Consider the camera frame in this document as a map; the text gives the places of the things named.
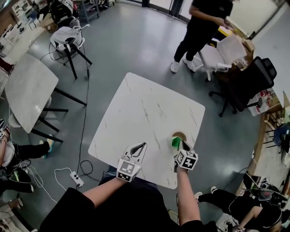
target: black shirt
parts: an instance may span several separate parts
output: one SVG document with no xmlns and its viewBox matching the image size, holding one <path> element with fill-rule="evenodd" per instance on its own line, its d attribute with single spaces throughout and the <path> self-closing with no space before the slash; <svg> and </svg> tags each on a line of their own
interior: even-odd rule
<svg viewBox="0 0 290 232">
<path fill-rule="evenodd" d="M 230 16 L 233 7 L 231 0 L 193 0 L 191 5 L 195 6 L 201 12 L 207 15 L 219 17 L 222 19 Z M 205 28 L 205 30 L 217 30 L 219 27 L 212 21 L 199 19 L 193 16 L 191 16 L 191 20 L 188 26 L 202 26 Z"/>
<path fill-rule="evenodd" d="M 230 206 L 232 216 L 239 221 L 250 212 L 254 206 L 260 206 L 259 203 L 250 197 L 237 197 Z M 257 218 L 252 218 L 246 225 L 246 229 L 266 231 L 265 227 L 271 227 L 279 221 L 281 210 L 276 205 L 264 204 L 263 209 Z"/>
<path fill-rule="evenodd" d="M 40 231 L 177 231 L 216 232 L 214 222 L 173 222 L 161 193 L 135 178 L 94 209 L 93 202 L 69 188 L 40 226 Z"/>
</svg>

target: black office chair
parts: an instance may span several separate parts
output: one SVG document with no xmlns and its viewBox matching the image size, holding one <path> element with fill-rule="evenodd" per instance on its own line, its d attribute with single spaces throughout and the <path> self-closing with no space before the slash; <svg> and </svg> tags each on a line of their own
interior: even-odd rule
<svg viewBox="0 0 290 232">
<path fill-rule="evenodd" d="M 258 105 L 260 108 L 263 103 L 261 98 L 249 105 L 248 102 L 260 91 L 273 87 L 276 75 L 277 72 L 268 58 L 256 57 L 244 71 L 237 70 L 230 74 L 228 79 L 219 81 L 223 93 L 213 91 L 209 93 L 210 96 L 216 94 L 225 98 L 219 116 L 223 116 L 229 103 L 234 109 L 233 114 L 236 114 L 237 110 L 242 112 L 251 106 Z"/>
</svg>

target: power strip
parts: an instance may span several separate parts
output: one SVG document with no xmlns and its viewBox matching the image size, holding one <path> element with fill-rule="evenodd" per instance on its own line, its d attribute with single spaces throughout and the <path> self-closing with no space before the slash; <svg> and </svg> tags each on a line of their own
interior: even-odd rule
<svg viewBox="0 0 290 232">
<path fill-rule="evenodd" d="M 81 180 L 81 178 L 79 178 L 79 176 L 77 175 L 76 172 L 72 172 L 71 174 L 72 179 L 74 180 L 74 182 L 76 182 L 76 184 L 81 187 L 83 186 L 83 181 Z"/>
</svg>

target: wall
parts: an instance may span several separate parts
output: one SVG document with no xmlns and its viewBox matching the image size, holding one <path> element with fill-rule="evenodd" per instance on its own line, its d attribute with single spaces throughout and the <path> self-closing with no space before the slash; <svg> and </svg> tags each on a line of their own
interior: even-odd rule
<svg viewBox="0 0 290 232">
<path fill-rule="evenodd" d="M 240 0 L 234 2 L 230 20 L 245 34 L 252 34 L 277 11 L 272 0 Z"/>
<path fill-rule="evenodd" d="M 9 24 L 12 24 L 13 26 L 16 24 L 15 21 L 12 19 L 10 12 L 13 12 L 12 6 L 18 2 L 18 0 L 11 1 L 8 6 L 6 6 L 1 12 L 0 12 L 0 35 L 5 32 Z"/>
<path fill-rule="evenodd" d="M 253 39 L 255 55 L 268 57 L 277 70 L 274 91 L 284 105 L 283 91 L 290 99 L 290 6 L 284 3 L 278 13 Z"/>
</svg>

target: white marble table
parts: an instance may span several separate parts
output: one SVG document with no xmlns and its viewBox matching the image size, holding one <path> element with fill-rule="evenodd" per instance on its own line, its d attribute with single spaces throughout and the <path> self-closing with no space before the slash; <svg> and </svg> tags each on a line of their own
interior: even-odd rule
<svg viewBox="0 0 290 232">
<path fill-rule="evenodd" d="M 112 99 L 88 150 L 89 154 L 117 167 L 126 147 L 146 142 L 139 178 L 174 189 L 173 152 L 167 138 L 186 134 L 194 146 L 205 108 L 199 103 L 133 73 L 126 74 Z"/>
<path fill-rule="evenodd" d="M 35 57 L 25 54 L 5 86 L 7 101 L 17 121 L 30 133 L 58 83 L 58 78 Z"/>
</svg>

